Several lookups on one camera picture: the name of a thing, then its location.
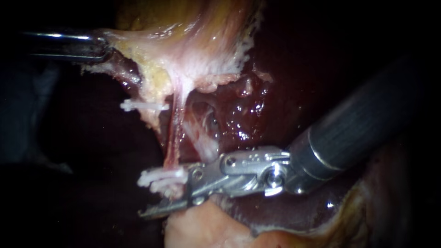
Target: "white fibrous tissue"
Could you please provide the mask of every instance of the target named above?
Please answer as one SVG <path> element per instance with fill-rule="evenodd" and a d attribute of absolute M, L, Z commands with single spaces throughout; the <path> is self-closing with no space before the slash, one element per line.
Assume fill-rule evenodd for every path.
<path fill-rule="evenodd" d="M 181 198 L 187 183 L 188 172 L 183 167 L 144 170 L 138 180 L 139 187 L 150 187 L 150 192 L 169 199 Z"/>

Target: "dark background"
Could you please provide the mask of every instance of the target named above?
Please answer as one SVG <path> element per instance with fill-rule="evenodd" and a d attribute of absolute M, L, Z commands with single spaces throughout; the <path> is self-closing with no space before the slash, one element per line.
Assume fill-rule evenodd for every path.
<path fill-rule="evenodd" d="M 14 42 L 16 30 L 113 25 L 114 8 L 107 1 L 11 4 L 10 15 L 1 17 L 5 27 L 2 39 L 7 43 L 2 75 L 11 71 L 25 73 L 20 71 L 23 64 L 37 72 L 48 65 L 17 56 L 20 44 Z M 433 6 L 421 1 L 300 1 L 281 7 L 279 15 L 284 23 L 289 23 L 294 14 L 313 17 L 325 32 L 339 38 L 339 45 L 350 46 L 354 64 L 348 76 L 358 81 L 405 51 L 417 53 L 426 60 L 428 69 L 434 69 L 431 61 L 437 58 L 437 29 L 433 10 Z M 146 223 L 136 216 L 146 197 L 134 184 L 139 171 L 147 166 L 140 161 L 149 166 L 161 164 L 154 135 L 144 128 L 137 113 L 119 111 L 119 103 L 128 96 L 110 77 L 81 78 L 77 67 L 68 63 L 57 66 L 61 77 L 43 117 L 38 140 L 53 162 L 67 162 L 75 173 L 63 174 L 31 162 L 1 165 L 3 241 L 13 242 L 15 247 L 30 243 L 47 247 L 161 247 L 162 220 Z M 432 172 L 437 167 L 438 132 L 433 116 L 437 111 L 429 96 L 427 103 L 409 131 L 415 216 L 412 247 L 436 241 L 441 220 L 439 180 Z M 61 118 L 59 113 L 72 113 L 78 121 L 71 123 L 70 118 Z"/>

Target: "metal pivot screw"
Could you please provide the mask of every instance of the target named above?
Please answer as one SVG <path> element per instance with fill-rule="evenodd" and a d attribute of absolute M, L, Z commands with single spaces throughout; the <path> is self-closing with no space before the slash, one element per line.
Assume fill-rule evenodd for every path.
<path fill-rule="evenodd" d="M 271 188 L 277 188 L 283 185 L 283 176 L 281 174 L 274 175 L 274 171 L 272 171 L 268 173 L 268 176 L 266 177 L 266 183 Z"/>
<path fill-rule="evenodd" d="M 194 179 L 200 180 L 204 176 L 204 172 L 201 169 L 197 168 L 193 171 L 192 176 Z"/>
<path fill-rule="evenodd" d="M 198 206 L 205 202 L 205 197 L 196 197 L 193 199 L 193 204 Z"/>
<path fill-rule="evenodd" d="M 226 159 L 226 164 L 229 166 L 234 166 L 235 162 L 236 162 L 236 159 L 234 157 L 229 157 Z"/>

